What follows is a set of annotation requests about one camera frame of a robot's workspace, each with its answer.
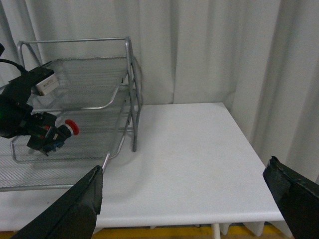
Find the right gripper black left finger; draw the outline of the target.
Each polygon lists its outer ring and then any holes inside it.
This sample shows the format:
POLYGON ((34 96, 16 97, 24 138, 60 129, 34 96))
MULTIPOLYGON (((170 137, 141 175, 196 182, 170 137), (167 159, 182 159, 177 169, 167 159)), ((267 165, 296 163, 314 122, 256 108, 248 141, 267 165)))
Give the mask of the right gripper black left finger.
POLYGON ((13 239, 90 239, 102 205, 103 170, 95 166, 13 239))

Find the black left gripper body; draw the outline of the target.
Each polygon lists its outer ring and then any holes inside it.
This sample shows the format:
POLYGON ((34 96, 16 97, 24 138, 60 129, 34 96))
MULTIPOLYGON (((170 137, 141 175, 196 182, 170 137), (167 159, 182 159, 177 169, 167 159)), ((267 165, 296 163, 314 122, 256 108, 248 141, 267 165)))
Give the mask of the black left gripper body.
POLYGON ((44 151, 53 144, 52 133, 56 130, 56 116, 49 113, 32 114, 33 107, 27 102, 32 88, 49 80, 51 69, 36 67, 9 81, 0 94, 0 135, 13 138, 29 135, 29 148, 44 151))

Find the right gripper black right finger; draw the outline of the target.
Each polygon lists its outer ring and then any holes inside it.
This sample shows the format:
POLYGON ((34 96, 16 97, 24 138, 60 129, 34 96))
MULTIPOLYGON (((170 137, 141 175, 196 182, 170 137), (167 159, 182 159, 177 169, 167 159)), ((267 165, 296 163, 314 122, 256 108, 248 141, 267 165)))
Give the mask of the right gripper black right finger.
POLYGON ((272 156, 263 178, 292 235, 319 237, 319 185, 272 156))

